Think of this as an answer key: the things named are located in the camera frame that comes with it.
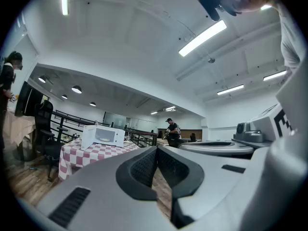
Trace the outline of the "white microwave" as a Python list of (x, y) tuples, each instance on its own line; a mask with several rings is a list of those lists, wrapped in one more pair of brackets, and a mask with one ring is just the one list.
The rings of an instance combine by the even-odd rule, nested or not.
[[(81, 150), (85, 151), (95, 144), (123, 147), (125, 131), (100, 125), (84, 126), (81, 137)], [(100, 141), (99, 138), (113, 139), (110, 142)]]

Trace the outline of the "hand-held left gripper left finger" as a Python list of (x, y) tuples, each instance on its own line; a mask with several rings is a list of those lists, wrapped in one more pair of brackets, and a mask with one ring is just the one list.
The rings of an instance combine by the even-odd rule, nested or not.
[[(146, 149), (137, 149), (89, 164), (51, 190), (37, 205), (40, 225), (48, 231), (173, 231), (156, 201), (128, 196), (116, 181), (118, 167)], [(90, 193), (66, 228), (49, 218), (77, 187)]]

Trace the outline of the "red white checkered tablecloth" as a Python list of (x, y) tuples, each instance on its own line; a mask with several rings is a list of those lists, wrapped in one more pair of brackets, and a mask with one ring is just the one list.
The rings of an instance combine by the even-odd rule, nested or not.
[(93, 143), (83, 151), (81, 150), (81, 142), (82, 139), (79, 138), (61, 147), (58, 173), (61, 181), (66, 180), (73, 174), (73, 168), (83, 168), (99, 160), (139, 149), (136, 144), (126, 141), (123, 147)]

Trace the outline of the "person's grey shirt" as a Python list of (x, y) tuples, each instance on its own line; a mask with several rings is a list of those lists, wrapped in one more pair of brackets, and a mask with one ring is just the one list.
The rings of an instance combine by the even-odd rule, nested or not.
[(284, 65), (294, 72), (306, 60), (306, 40), (297, 22), (283, 4), (277, 4), (277, 11), (281, 22), (281, 51)]

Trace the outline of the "beige tablecloth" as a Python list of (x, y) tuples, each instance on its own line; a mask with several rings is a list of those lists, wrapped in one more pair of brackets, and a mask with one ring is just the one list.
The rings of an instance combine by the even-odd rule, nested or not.
[(10, 143), (19, 145), (26, 135), (35, 130), (35, 118), (33, 116), (15, 116), (7, 111), (5, 115), (3, 132), (8, 135)]

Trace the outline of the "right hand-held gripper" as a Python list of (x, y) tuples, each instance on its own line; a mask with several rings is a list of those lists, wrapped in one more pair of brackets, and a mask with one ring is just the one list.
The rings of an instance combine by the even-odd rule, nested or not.
[(213, 156), (253, 154), (265, 146), (294, 133), (308, 136), (308, 58), (290, 75), (276, 94), (278, 103), (248, 122), (239, 123), (233, 141), (197, 141), (182, 143), (179, 149)]

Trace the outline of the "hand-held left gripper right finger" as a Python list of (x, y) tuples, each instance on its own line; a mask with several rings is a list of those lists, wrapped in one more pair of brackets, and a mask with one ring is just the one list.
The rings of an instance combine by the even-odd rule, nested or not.
[(157, 149), (172, 190), (171, 220), (157, 214), (158, 228), (267, 227), (266, 148), (249, 160)]

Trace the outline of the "black railing with wooden top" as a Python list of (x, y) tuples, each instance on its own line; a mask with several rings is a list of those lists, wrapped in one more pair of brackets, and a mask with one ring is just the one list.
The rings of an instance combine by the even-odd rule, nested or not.
[[(67, 129), (67, 132), (63, 132), (62, 135), (65, 137), (71, 137), (71, 140), (75, 140), (82, 137), (84, 126), (94, 125), (94, 121), (82, 119), (77, 116), (69, 116), (60, 111), (53, 111), (52, 116), (54, 119), (59, 119), (55, 121), (54, 119), (51, 122), (56, 126), (56, 128), (51, 128), (52, 130), (57, 131), (57, 127), (62, 127)], [(124, 141), (132, 141), (137, 146), (143, 148), (147, 146), (156, 146), (157, 145), (157, 134), (145, 132), (141, 130), (136, 130), (133, 128), (128, 128), (124, 125), (122, 120), (114, 120), (111, 124), (99, 123), (100, 126), (122, 129), (125, 131)]]

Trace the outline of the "black monitor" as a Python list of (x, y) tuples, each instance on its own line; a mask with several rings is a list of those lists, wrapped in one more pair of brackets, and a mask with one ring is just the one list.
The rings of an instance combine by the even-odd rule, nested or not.
[(36, 90), (25, 81), (18, 96), (14, 115), (16, 117), (34, 116), (35, 105), (41, 104), (42, 101), (43, 93)]

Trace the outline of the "black office chair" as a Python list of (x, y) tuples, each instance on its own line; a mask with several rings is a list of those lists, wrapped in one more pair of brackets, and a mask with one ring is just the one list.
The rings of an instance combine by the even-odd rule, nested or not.
[(63, 144), (61, 143), (61, 135), (68, 130), (62, 127), (57, 127), (58, 137), (51, 131), (51, 116), (53, 112), (53, 105), (51, 102), (45, 100), (41, 104), (35, 105), (35, 137), (33, 146), (36, 152), (40, 152), (47, 160), (48, 181), (52, 182), (51, 169), (53, 166), (59, 164), (60, 151)]

